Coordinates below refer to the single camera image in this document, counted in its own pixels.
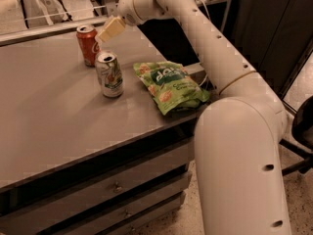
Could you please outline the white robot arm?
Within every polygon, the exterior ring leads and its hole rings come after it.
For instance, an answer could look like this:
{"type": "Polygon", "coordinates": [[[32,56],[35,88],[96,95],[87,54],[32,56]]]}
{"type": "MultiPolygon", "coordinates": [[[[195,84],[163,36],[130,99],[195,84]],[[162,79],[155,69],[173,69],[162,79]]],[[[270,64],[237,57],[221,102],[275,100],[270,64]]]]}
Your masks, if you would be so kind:
{"type": "Polygon", "coordinates": [[[282,101],[200,11],[196,0],[118,0],[116,36],[127,25],[173,18],[219,98],[195,128],[195,159],[205,235],[291,235],[279,143],[282,101]]]}

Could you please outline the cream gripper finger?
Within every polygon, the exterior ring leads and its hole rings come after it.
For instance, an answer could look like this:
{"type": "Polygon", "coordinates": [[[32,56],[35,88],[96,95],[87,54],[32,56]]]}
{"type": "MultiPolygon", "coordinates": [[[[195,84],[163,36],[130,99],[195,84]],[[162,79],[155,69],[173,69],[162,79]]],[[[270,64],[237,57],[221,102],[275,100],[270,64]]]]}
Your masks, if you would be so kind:
{"type": "Polygon", "coordinates": [[[97,33],[96,40],[100,43],[107,42],[121,34],[125,28],[126,24],[121,17],[110,16],[97,33]]]}

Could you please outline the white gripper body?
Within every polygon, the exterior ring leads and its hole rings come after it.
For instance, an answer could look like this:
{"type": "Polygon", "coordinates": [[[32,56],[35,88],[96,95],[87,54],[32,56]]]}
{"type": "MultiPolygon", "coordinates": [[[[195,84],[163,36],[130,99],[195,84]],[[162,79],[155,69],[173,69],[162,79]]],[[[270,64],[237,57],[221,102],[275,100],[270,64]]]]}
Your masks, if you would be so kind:
{"type": "Polygon", "coordinates": [[[144,24],[149,20],[167,20],[171,16],[162,0],[118,0],[117,16],[128,25],[144,24]]]}

